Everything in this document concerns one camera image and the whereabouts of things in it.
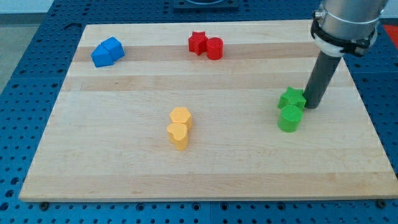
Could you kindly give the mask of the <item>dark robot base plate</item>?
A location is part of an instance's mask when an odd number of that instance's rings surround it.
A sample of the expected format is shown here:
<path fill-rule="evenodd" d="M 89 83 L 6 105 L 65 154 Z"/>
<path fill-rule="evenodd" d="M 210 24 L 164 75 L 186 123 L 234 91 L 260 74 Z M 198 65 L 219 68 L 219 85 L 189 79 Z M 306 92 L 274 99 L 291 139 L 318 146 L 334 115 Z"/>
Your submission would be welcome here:
<path fill-rule="evenodd" d="M 172 5 L 175 11 L 238 9 L 239 0 L 173 0 Z"/>

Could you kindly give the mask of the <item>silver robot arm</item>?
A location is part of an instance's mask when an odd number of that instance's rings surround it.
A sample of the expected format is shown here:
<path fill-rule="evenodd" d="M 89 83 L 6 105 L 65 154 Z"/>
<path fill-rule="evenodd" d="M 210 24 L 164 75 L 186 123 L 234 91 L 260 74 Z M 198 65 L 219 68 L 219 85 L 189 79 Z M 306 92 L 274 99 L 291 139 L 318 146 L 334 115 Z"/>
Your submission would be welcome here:
<path fill-rule="evenodd" d="M 331 57 L 362 57 L 377 39 L 379 18 L 387 0 L 322 0 L 313 12 L 311 35 Z"/>

